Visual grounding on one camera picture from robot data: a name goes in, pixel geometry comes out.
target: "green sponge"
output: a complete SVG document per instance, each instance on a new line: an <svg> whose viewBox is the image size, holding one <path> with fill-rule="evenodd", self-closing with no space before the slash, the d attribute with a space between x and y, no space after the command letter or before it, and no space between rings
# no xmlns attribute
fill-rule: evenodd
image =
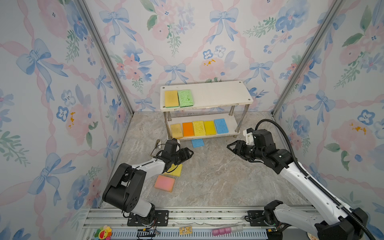
<svg viewBox="0 0 384 240"><path fill-rule="evenodd" d="M177 91L179 95L180 107L189 107L193 106L192 92L191 90L179 90Z"/></svg>

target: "sponge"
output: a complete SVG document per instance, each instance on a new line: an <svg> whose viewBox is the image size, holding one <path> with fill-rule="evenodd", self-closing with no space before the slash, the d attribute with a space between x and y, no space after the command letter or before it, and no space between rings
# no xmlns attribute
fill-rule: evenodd
<svg viewBox="0 0 384 240"><path fill-rule="evenodd" d="M164 175L172 175L175 177L180 177L182 168L183 168L183 164L179 164L178 166L176 166L175 164L172 164L172 166L168 169L168 172L165 172Z"/></svg>
<svg viewBox="0 0 384 240"><path fill-rule="evenodd" d="M189 107L193 106L192 92L191 90L179 90L177 91L179 95L180 107Z"/></svg>
<svg viewBox="0 0 384 240"><path fill-rule="evenodd" d="M166 108L178 107L179 106L179 98L177 97L177 90L173 91L165 91L165 106Z"/></svg>
<svg viewBox="0 0 384 240"><path fill-rule="evenodd" d="M204 121L204 127L207 136L216 135L215 124L213 121Z"/></svg>
<svg viewBox="0 0 384 240"><path fill-rule="evenodd" d="M155 183L155 188L166 191L166 192L172 192L174 185L175 185L174 178L159 175Z"/></svg>
<svg viewBox="0 0 384 240"><path fill-rule="evenodd" d="M203 139L192 139L192 146L193 148L203 147L204 146Z"/></svg>
<svg viewBox="0 0 384 240"><path fill-rule="evenodd" d="M193 124L191 122L183 123L184 137L193 137L195 135L193 131Z"/></svg>
<svg viewBox="0 0 384 240"><path fill-rule="evenodd" d="M205 136L204 121L195 121L192 123L195 136Z"/></svg>
<svg viewBox="0 0 384 240"><path fill-rule="evenodd" d="M229 132L224 118L215 119L214 121L215 121L215 126L218 134Z"/></svg>
<svg viewBox="0 0 384 240"><path fill-rule="evenodd" d="M180 123L172 124L170 126L170 130L172 132L172 137L177 138L177 139L183 137L183 132L181 131L181 124Z"/></svg>

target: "pink sponge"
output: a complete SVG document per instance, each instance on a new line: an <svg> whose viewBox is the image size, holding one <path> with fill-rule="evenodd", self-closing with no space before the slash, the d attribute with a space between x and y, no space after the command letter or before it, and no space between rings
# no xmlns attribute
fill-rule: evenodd
<svg viewBox="0 0 384 240"><path fill-rule="evenodd" d="M166 191L166 192L172 192L174 185L175 185L174 178L159 175L155 183L155 188Z"/></svg>

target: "yellow sponge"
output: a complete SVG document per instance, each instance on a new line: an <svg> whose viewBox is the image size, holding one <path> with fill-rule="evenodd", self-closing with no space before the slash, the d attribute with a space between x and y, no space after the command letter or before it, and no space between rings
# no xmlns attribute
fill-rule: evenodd
<svg viewBox="0 0 384 240"><path fill-rule="evenodd" d="M177 139L183 137L183 131L181 131L181 124L180 123L172 124L170 126L170 130L172 132L172 137L177 138Z"/></svg>
<svg viewBox="0 0 384 240"><path fill-rule="evenodd" d="M192 123L195 136L205 136L204 121L195 121Z"/></svg>
<svg viewBox="0 0 384 240"><path fill-rule="evenodd" d="M204 127L207 136L216 135L215 123L213 121L204 121Z"/></svg>
<svg viewBox="0 0 384 240"><path fill-rule="evenodd" d="M166 108L178 107L179 106L179 96L177 95L177 90L165 91L165 106Z"/></svg>
<svg viewBox="0 0 384 240"><path fill-rule="evenodd" d="M170 172L170 173L165 172L164 175L172 175L172 176L175 176L175 177L180 177L181 176L181 169L182 168L183 168L183 164L179 164L179 166L177 166L177 167L176 167L175 164L172 164L170 169L168 169L168 171L167 171L167 172L170 172L170 171L172 171L172 172Z"/></svg>

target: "blue sponge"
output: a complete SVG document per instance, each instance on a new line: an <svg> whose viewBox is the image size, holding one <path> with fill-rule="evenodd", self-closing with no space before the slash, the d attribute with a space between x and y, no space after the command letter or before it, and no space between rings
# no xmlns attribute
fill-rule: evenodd
<svg viewBox="0 0 384 240"><path fill-rule="evenodd" d="M202 147L204 146L204 141L203 139L192 139L192 145L194 148Z"/></svg>
<svg viewBox="0 0 384 240"><path fill-rule="evenodd" d="M222 119L215 119L215 126L216 126L216 131L217 131L217 134L221 134L221 133L228 133L228 128L227 128L227 124L225 123L225 119L222 118Z"/></svg>

